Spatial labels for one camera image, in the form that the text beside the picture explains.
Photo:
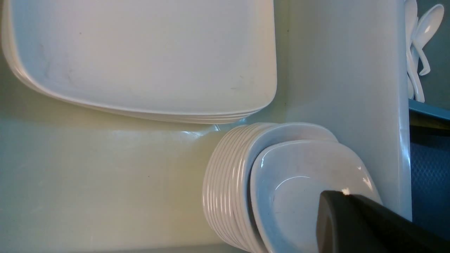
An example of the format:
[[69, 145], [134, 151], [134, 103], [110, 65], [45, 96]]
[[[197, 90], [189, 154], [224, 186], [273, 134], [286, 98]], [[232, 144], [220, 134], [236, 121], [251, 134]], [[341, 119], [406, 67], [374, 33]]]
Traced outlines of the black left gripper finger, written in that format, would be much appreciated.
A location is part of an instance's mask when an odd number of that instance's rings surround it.
[[450, 243], [360, 194], [326, 190], [316, 222], [320, 253], [448, 253]]

